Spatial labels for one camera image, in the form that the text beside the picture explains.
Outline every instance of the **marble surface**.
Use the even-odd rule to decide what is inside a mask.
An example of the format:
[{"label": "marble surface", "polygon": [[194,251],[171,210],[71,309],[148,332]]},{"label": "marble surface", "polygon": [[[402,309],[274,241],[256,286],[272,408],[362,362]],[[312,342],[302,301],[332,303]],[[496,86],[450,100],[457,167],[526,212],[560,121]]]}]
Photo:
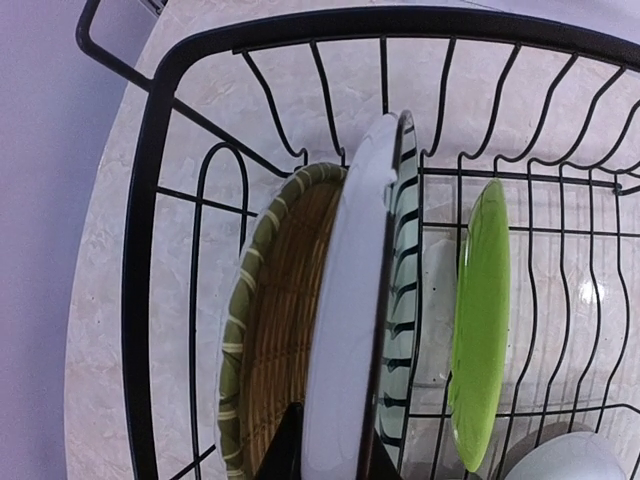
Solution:
[{"label": "marble surface", "polygon": [[[324,1],[322,7],[365,2]],[[397,2],[372,2],[375,4]],[[172,0],[138,62],[138,68],[152,75],[162,55],[178,40],[192,33],[240,20],[317,8],[310,1],[219,2]],[[380,114],[379,51],[375,41],[329,42],[320,45],[335,110],[339,141],[350,159],[371,122]],[[391,110],[409,108],[417,126],[418,143],[431,145],[436,123],[441,65],[446,53],[444,40],[392,39],[389,41],[389,96]],[[483,46],[459,41],[449,78],[448,97],[440,148],[428,166],[456,165],[460,150],[474,152],[485,134],[496,81],[510,53],[504,45]],[[294,149],[306,147],[312,161],[337,161],[327,127],[319,79],[308,46],[287,47],[252,55],[272,88],[287,137]],[[532,137],[540,116],[544,94],[567,56],[523,47],[505,84],[494,136],[485,155],[466,161],[465,168],[491,170],[493,156],[517,155]],[[580,59],[556,90],[545,128],[531,154],[544,159],[562,155],[572,144],[598,88],[614,73],[614,67]],[[221,54],[201,60],[185,75],[178,97],[243,139],[282,169],[293,169],[277,134],[263,92],[241,56]],[[575,161],[589,164],[601,158],[616,141],[631,105],[640,96],[637,76],[628,74],[603,95],[592,125],[575,153]],[[120,350],[120,281],[124,215],[142,111],[146,95],[130,86],[114,123],[96,178],[78,257],[74,294],[69,319],[65,385],[65,426],[69,478],[126,479],[132,477],[122,393]],[[178,114],[171,118],[160,184],[194,193],[200,164],[217,139]],[[625,167],[637,159],[640,127],[633,122],[619,152],[608,165]],[[261,167],[248,161],[250,208],[261,211],[280,185]],[[499,163],[502,171],[526,172],[526,164]],[[557,174],[557,168],[534,164],[534,173]],[[565,175],[586,178],[566,168]],[[594,178],[605,178],[595,173]],[[640,183],[622,178],[624,186]],[[486,183],[486,179],[463,182],[463,222]],[[560,189],[558,184],[532,184],[533,217],[530,218],[527,182],[507,180],[505,192],[512,225],[558,229]],[[239,205],[242,189],[234,158],[216,156],[207,177],[205,195],[216,201]],[[425,181],[425,221],[456,221],[457,180],[428,176]],[[589,231],[591,226],[589,188],[565,186],[565,226]],[[640,233],[636,210],[639,196],[620,199],[621,230]],[[593,190],[593,229],[615,231],[615,197],[610,190]],[[153,420],[161,478],[169,478],[191,461],[187,320],[193,205],[159,196],[157,201],[151,275],[150,349]],[[239,220],[234,214],[205,209],[198,278],[198,407],[201,448],[216,436],[216,377],[221,319],[235,275]],[[451,228],[427,228],[425,256],[432,245],[455,240]],[[592,351],[598,318],[601,331],[591,368],[582,383],[579,406],[602,402],[604,389],[620,354],[625,334],[626,303],[621,274],[630,299],[631,327],[626,355],[609,391],[609,402],[640,405],[640,364],[635,352],[640,343],[637,313],[640,279],[639,240],[620,242],[621,270],[617,269],[615,236],[567,234],[564,238],[565,291],[560,276],[561,236],[558,233],[511,235],[512,317],[503,391],[502,411],[511,407],[516,382],[529,356],[534,319],[535,345],[526,374],[521,378],[518,411],[539,408],[547,384],[562,351],[567,305],[571,329],[565,359],[549,397],[550,409],[573,404],[576,384]],[[442,262],[455,262],[455,248],[432,249]],[[592,282],[591,270],[596,278]],[[441,280],[452,293],[450,276]],[[439,285],[429,279],[426,285]],[[598,317],[596,289],[601,300]],[[436,305],[438,324],[425,324],[433,336],[423,338],[421,369],[417,372],[413,408],[438,413],[442,403],[450,330],[451,308],[446,298]],[[579,414],[576,422],[593,427],[597,413]],[[568,415],[547,417],[545,423],[568,421]],[[498,420],[495,441],[480,470],[485,478],[501,453],[501,439],[507,419]],[[526,441],[537,430],[539,419],[518,418],[511,443]],[[409,426],[404,474],[423,478],[430,468],[438,421],[412,420]],[[640,453],[640,416],[628,411],[607,411],[601,432],[613,444],[626,471],[630,472]],[[448,423],[441,451],[439,477],[461,473]],[[202,465],[204,478],[223,478],[224,468],[217,454]],[[194,478],[193,474],[185,478]]]}]

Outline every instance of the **wicker basket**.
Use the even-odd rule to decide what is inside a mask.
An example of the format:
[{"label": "wicker basket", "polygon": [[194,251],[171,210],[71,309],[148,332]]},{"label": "wicker basket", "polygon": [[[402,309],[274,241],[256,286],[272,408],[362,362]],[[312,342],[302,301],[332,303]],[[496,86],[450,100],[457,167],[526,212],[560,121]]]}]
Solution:
[{"label": "wicker basket", "polygon": [[304,400],[318,292],[346,170],[298,170],[258,221],[223,339],[220,444],[229,478],[252,478],[286,408]]}]

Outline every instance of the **purple wall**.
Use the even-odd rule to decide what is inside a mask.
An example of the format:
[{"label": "purple wall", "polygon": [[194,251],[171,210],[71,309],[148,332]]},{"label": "purple wall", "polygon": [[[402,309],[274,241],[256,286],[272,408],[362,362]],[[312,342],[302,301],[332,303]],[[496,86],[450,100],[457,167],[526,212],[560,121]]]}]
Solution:
[{"label": "purple wall", "polygon": [[[102,3],[94,38],[135,62],[154,17],[137,0]],[[66,478],[69,301],[125,87],[75,45],[83,5],[0,1],[0,478]]]}]

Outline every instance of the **dish rack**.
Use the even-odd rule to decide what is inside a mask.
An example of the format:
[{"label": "dish rack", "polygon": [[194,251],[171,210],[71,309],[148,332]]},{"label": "dish rack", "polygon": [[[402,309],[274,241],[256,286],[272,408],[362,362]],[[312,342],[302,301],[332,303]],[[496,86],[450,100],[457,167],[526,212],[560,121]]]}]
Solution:
[{"label": "dish rack", "polygon": [[[637,227],[633,199],[637,198],[634,194],[640,192],[640,172],[636,173],[640,161],[633,158],[632,124],[640,101],[622,103],[615,110],[606,112],[611,115],[606,117],[610,120],[609,126],[616,123],[611,120],[614,116],[620,116],[621,120],[616,124],[616,135],[605,135],[602,128],[596,132],[612,139],[609,148],[597,155],[593,153],[597,150],[593,146],[593,128],[596,127],[590,127],[598,118],[602,120],[602,108],[598,107],[605,105],[603,99],[617,105],[616,98],[624,97],[611,97],[608,93],[624,82],[631,85],[625,87],[625,92],[633,90],[636,72],[640,71],[639,46],[577,27],[492,11],[350,8],[266,18],[198,33],[175,45],[153,78],[148,78],[91,39],[90,27],[99,4],[100,0],[86,3],[76,32],[80,48],[149,94],[133,163],[122,284],[125,409],[137,478],[158,478],[149,364],[150,271],[157,198],[169,196],[189,202],[195,211],[188,339],[193,459],[171,478],[183,478],[193,472],[195,478],[200,479],[201,463],[216,449],[215,445],[201,447],[198,441],[195,289],[199,275],[202,212],[217,209],[237,215],[240,221],[238,247],[241,248],[248,223],[257,216],[249,208],[247,164],[257,166],[273,178],[284,179],[300,165],[327,160],[324,155],[314,158],[315,150],[311,148],[293,146],[271,85],[254,57],[263,51],[285,55],[294,47],[308,49],[326,114],[329,149],[333,151],[335,162],[348,165],[354,152],[341,143],[340,122],[337,121],[341,105],[332,97],[335,86],[327,74],[329,64],[323,59],[322,49],[327,44],[335,47],[347,42],[373,45],[376,57],[370,63],[375,64],[379,72],[375,81],[378,114],[390,109],[399,112],[404,105],[394,105],[390,98],[394,92],[392,84],[397,83],[399,74],[409,73],[394,68],[392,53],[406,51],[404,42],[407,39],[439,42],[438,48],[443,52],[440,63],[428,62],[429,69],[439,77],[439,86],[429,90],[435,108],[425,109],[428,110],[425,114],[417,110],[419,107],[409,106],[414,109],[414,116],[421,113],[425,118],[431,117],[432,124],[428,130],[430,136],[427,138],[423,134],[420,137],[423,144],[428,144],[420,154],[424,165],[421,167],[425,184],[421,204],[425,207],[425,248],[429,238],[446,237],[455,240],[459,251],[468,209],[473,203],[469,199],[477,196],[487,179],[499,177],[503,180],[507,201],[511,199],[510,206],[514,207],[510,211],[512,282],[518,290],[515,296],[512,293],[511,324],[517,329],[512,328],[513,336],[510,337],[507,383],[503,388],[486,474],[490,473],[491,478],[502,478],[509,469],[514,445],[526,438],[530,443],[527,448],[540,444],[546,438],[543,427],[561,425],[564,431],[571,431],[584,424],[612,441],[629,478],[636,477],[640,465],[640,436],[633,430],[640,431],[640,410],[633,401],[633,356],[637,329],[634,324],[635,299],[640,298],[637,291],[640,284],[636,284],[634,260],[640,229],[633,228]],[[473,130],[470,124],[465,123],[464,115],[458,115],[460,108],[466,108],[464,100],[473,95],[469,94],[468,88],[462,92],[456,90],[460,83],[454,78],[456,74],[473,73],[475,66],[480,73],[476,77],[469,74],[467,78],[474,79],[478,89],[491,83],[483,73],[484,67],[473,64],[473,57],[477,55],[469,55],[468,50],[465,54],[465,48],[471,44],[480,48],[476,52],[500,48],[504,53],[504,59],[500,60],[502,66],[492,80],[493,94],[485,106],[488,108],[467,102],[470,116],[476,115],[478,110],[484,112],[483,119],[474,123],[482,124],[484,133],[479,137],[469,133]],[[462,60],[457,58],[459,52],[462,52]],[[254,150],[251,138],[232,135],[176,98],[182,77],[196,62],[214,55],[233,55],[239,63],[244,61],[244,68],[249,67],[270,112],[270,118],[264,121],[271,122],[284,151],[291,157],[286,167]],[[510,79],[515,75],[514,66],[517,67],[519,59],[527,55],[529,60],[524,62],[524,67],[531,64],[535,68],[525,72],[524,78],[528,80],[518,84],[515,93],[512,88],[506,98]],[[541,79],[545,69],[554,69],[556,65],[559,68]],[[563,85],[571,83],[567,79],[576,71],[579,76],[595,72],[595,77],[602,81],[586,92],[584,89],[563,90]],[[571,108],[558,97],[579,99],[584,104],[583,120],[574,125],[575,134],[568,138],[563,135],[566,134],[565,123],[553,114],[553,106],[560,102],[566,107],[565,113]],[[537,102],[537,107],[531,107],[528,102]],[[195,194],[159,182],[172,111],[219,140],[202,163]],[[443,140],[447,135],[445,117],[451,111],[460,121],[460,131],[446,143]],[[516,112],[511,114],[513,120],[520,117],[535,119],[529,121],[522,145],[510,139],[509,125],[505,126],[502,121],[505,111]],[[545,138],[547,146],[542,144],[541,139]],[[562,150],[549,146],[555,145],[554,142],[564,142],[565,146]],[[242,173],[238,181],[242,201],[238,206],[204,195],[207,176],[214,174],[212,159],[221,151],[233,155]],[[630,152],[631,160],[625,152]],[[542,257],[553,268],[542,266]],[[423,321],[423,336],[430,328],[427,320]],[[416,344],[421,345],[425,340],[417,333]],[[582,338],[576,339],[578,333]],[[420,350],[422,356],[432,353]],[[401,449],[408,441],[414,442],[422,459],[412,460],[405,452],[405,468],[408,468],[407,462],[413,461],[422,468],[420,478],[426,474],[432,480],[443,475],[468,478],[468,472],[460,465],[447,460],[452,452],[455,453],[447,408],[451,376],[447,376],[447,369],[443,367],[440,377],[434,375],[419,381],[420,372],[416,372],[419,360],[413,359],[410,365],[411,377],[416,376],[416,383],[413,395],[404,399],[411,405],[405,419],[409,424],[408,438],[387,440],[398,443]],[[630,384],[623,379],[625,372],[631,375]],[[604,380],[599,384],[594,375]],[[531,382],[531,376],[538,378]],[[421,422],[430,425],[429,431],[433,435],[421,437],[416,433]]]}]

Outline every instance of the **green plate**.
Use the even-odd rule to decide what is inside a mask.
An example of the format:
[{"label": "green plate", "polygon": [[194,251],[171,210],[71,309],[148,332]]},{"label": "green plate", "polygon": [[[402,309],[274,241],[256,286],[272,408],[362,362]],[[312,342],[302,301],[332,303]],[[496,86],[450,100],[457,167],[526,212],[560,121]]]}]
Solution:
[{"label": "green plate", "polygon": [[509,327],[509,227],[502,183],[491,180],[460,250],[449,405],[467,470],[482,463],[500,401]]}]

